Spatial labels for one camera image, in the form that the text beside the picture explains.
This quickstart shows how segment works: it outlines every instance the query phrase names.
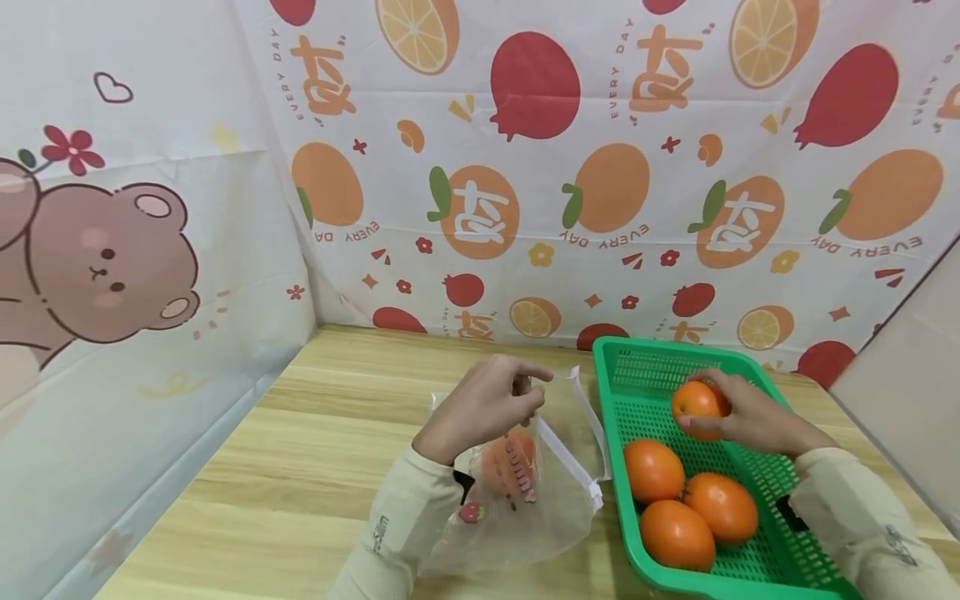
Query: table surface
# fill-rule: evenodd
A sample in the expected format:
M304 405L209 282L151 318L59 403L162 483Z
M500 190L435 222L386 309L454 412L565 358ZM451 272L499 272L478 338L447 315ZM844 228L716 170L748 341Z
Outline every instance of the table surface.
M494 350L538 360L558 372L580 365L596 405L587 352L326 326L97 597L324 597L357 541L381 478L420 429L430 393L452 389L475 360ZM960 580L960 544L832 398L799 375L774 374L773 379L794 410L890 485L923 539ZM563 382L550 385L548 402L551 408L575 407ZM606 488L605 496L607 504L589 537L562 556L495 575L424 580L414 598L671 596L651 592L632 571L612 489Z

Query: green basket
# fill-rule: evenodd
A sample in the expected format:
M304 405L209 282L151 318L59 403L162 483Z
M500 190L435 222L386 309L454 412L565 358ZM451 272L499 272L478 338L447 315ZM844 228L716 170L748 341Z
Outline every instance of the green basket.
M716 600L860 599L813 535L797 533L777 508L778 500L798 483L789 460L731 442L701 442L673 421L673 392L692 372L711 367L743 375L789 406L756 361L730 350L618 337L598 339L593 358L620 526L627 556L641 576L658 588ZM702 471L724 473L746 486L756 500L760 514L756 535L738 548L718 547L710 573L662 566L643 548L623 461L623 447L639 438L673 448L687 477Z

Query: wrist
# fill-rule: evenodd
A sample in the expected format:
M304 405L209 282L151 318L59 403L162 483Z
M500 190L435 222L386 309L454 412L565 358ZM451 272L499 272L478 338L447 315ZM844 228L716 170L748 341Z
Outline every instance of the wrist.
M429 427L420 430L411 446L423 458L445 467L453 467L453 462L460 456L460 450L443 432Z
M805 423L806 427L797 431L797 435L791 441L787 451L784 452L791 461L796 461L807 452L818 448L840 447L831 436L827 435L817 427Z

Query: white wall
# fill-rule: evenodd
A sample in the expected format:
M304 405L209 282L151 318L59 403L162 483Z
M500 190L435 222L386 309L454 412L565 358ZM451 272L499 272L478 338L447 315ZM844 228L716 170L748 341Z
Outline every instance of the white wall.
M960 534L960 246L830 389Z

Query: sleeve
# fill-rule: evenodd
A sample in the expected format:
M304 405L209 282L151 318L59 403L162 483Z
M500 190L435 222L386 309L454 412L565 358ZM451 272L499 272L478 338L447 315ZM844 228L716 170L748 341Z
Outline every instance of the sleeve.
M408 448L384 477L370 521L347 558L328 600L401 600L409 597L420 563L430 556L463 488L453 468Z
M840 448L796 462L790 506L867 600L960 600L960 588L920 541L906 509L876 473Z

